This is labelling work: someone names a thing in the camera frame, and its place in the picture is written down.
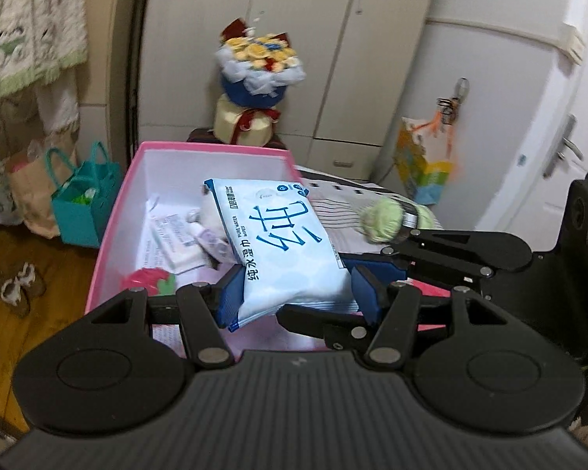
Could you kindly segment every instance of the red ribbon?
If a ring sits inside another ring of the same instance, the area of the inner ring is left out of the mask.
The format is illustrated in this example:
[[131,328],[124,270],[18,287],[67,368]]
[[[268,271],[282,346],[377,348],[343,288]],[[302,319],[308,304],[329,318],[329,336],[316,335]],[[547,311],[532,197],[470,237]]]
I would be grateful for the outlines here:
[[276,109],[245,109],[240,115],[240,118],[238,118],[238,121],[235,124],[235,128],[233,129],[233,135],[230,137],[230,143],[232,145],[236,145],[238,143],[240,133],[251,130],[252,119],[255,118],[257,113],[261,112],[270,117],[274,131],[274,124],[278,122],[281,111],[276,111]]

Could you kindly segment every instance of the teal gift bag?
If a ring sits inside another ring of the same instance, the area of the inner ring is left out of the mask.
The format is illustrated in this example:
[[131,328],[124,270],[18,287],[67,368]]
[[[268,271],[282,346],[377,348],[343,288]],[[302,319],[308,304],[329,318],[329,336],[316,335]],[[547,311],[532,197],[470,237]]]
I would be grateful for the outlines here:
[[[98,150],[104,157],[103,163],[96,162]],[[59,184],[52,169],[51,158],[55,153],[72,171],[63,185]],[[61,240],[74,246],[99,248],[122,184],[120,165],[109,161],[107,150],[98,141],[91,147],[89,160],[78,169],[61,150],[51,148],[45,154],[45,169],[57,187],[52,204]],[[89,189],[95,192],[86,198]]]

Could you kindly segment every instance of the wardrobe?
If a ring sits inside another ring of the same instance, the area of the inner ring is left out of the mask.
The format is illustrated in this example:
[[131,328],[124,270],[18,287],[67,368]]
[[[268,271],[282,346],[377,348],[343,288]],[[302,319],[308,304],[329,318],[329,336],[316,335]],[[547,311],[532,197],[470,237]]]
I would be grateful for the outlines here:
[[139,140],[185,141],[211,127],[221,95],[214,53],[238,17],[287,32],[307,78],[279,103],[276,131],[298,164],[367,179],[414,56],[430,0],[148,0]]

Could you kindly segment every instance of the shoe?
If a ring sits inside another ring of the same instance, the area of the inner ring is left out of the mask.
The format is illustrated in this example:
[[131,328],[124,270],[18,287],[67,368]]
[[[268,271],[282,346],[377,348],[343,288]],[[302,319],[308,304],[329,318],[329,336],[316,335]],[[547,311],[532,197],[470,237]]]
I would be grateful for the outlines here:
[[45,293],[45,282],[44,279],[39,275],[35,269],[35,265],[28,263],[28,261],[22,263],[17,268],[16,273],[17,282],[26,290],[26,295],[29,299],[41,297]]
[[26,292],[17,279],[7,279],[2,283],[0,299],[8,304],[20,318],[25,317],[31,310]]

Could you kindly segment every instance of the cream round gift box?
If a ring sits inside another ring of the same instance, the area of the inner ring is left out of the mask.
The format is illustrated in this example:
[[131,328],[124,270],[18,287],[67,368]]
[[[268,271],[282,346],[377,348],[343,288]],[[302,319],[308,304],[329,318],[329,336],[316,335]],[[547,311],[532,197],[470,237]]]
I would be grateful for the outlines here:
[[214,136],[232,145],[264,146],[272,137],[274,119],[261,109],[257,109],[252,117],[250,128],[242,127],[236,136],[238,120],[245,111],[248,111],[248,108],[242,108],[232,103],[226,95],[222,95],[216,105]]

